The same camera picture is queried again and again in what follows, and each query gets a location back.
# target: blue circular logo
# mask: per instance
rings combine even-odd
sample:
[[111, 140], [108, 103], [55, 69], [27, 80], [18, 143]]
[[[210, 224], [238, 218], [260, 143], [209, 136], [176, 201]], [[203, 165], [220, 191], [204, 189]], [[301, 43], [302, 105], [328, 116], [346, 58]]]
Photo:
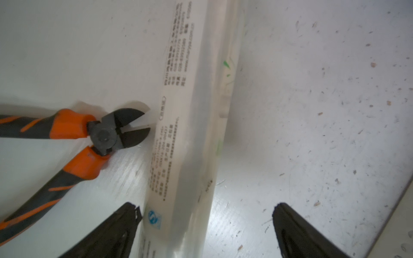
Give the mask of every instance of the blue circular logo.
[[158, 222], [158, 218], [157, 218], [154, 211], [149, 211], [148, 219], [149, 219], [149, 223], [151, 223], [152, 225], [156, 224], [156, 222]]

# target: green marking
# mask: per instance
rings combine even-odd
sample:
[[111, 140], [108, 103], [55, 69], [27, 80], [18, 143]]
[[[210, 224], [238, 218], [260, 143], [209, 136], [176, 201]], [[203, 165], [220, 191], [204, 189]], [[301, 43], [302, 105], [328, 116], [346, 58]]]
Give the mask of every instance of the green marking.
[[231, 69], [231, 68], [230, 68], [230, 65], [227, 63], [227, 61], [224, 61], [224, 65], [225, 65], [226, 67], [228, 67], [228, 69]]
[[221, 139], [218, 140], [218, 146], [216, 147], [216, 155], [221, 155], [222, 152], [223, 141]]

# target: pliers jaw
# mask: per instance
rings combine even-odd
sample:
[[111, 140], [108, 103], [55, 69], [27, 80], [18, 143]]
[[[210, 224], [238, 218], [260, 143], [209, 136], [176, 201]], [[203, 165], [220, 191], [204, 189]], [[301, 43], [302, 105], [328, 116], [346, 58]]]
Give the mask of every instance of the pliers jaw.
[[112, 151], [133, 147], [141, 143], [149, 134], [150, 128], [122, 133], [121, 128], [136, 120], [144, 113], [131, 108], [118, 109], [102, 117], [102, 122], [88, 123], [88, 134], [93, 150], [106, 156]]

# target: diagonal cutting pliers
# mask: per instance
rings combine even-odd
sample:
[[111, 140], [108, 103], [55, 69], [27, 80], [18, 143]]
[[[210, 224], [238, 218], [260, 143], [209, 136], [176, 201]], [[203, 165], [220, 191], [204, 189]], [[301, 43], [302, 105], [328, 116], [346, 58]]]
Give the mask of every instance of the diagonal cutting pliers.
[[92, 115], [62, 109], [55, 115], [35, 119], [0, 115], [0, 137], [31, 139], [78, 139], [90, 136], [87, 146], [17, 211], [0, 222], [0, 246], [42, 218], [77, 183], [95, 179], [111, 153], [142, 142], [150, 128], [121, 132], [121, 128], [144, 113], [118, 109], [98, 121]]

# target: dirty white floor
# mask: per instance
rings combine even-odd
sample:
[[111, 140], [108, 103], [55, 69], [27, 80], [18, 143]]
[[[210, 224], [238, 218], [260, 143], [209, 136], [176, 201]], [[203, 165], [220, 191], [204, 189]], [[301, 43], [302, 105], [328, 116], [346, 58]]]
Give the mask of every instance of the dirty white floor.
[[[101, 116], [144, 102], [153, 123], [173, 7], [1, 1], [0, 112]], [[412, 31], [409, 0], [250, 0], [205, 258], [281, 257], [279, 202], [367, 254], [412, 176]], [[0, 139], [0, 219], [88, 143]], [[0, 256], [57, 257], [123, 202], [142, 205], [151, 145], [117, 152]]]

